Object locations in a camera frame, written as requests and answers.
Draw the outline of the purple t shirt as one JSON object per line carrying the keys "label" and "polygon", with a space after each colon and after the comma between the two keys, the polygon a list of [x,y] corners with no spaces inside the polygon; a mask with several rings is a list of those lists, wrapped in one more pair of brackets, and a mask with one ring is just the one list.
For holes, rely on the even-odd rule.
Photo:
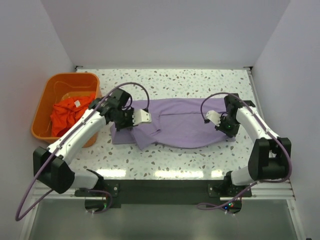
{"label": "purple t shirt", "polygon": [[114,145],[137,144],[140,150],[152,144],[163,144],[182,149],[194,149],[229,140],[215,129],[213,123],[205,123],[202,113],[226,111],[223,98],[165,98],[150,101],[151,123],[143,123],[132,129],[117,131],[110,128]]}

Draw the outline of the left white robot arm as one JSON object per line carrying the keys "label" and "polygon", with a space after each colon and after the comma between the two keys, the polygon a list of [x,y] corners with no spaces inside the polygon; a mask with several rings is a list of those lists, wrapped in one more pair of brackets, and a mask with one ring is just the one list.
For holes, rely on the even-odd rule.
{"label": "left white robot arm", "polygon": [[131,95],[120,88],[95,99],[62,137],[47,148],[38,147],[33,152],[34,181],[59,194],[74,188],[99,196],[104,190],[103,177],[93,170],[74,170],[70,164],[85,143],[108,123],[113,122],[120,128],[132,126],[134,110],[126,106],[131,100]]}

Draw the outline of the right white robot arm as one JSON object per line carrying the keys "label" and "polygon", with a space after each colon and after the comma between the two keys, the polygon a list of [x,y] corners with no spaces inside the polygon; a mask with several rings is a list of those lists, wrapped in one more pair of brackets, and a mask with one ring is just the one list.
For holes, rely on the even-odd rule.
{"label": "right white robot arm", "polygon": [[280,137],[264,122],[252,101],[243,101],[238,94],[224,97],[226,114],[219,116],[216,130],[233,138],[242,126],[253,142],[247,166],[228,172],[223,192],[235,196],[241,186],[257,183],[282,183],[292,174],[291,141]]}

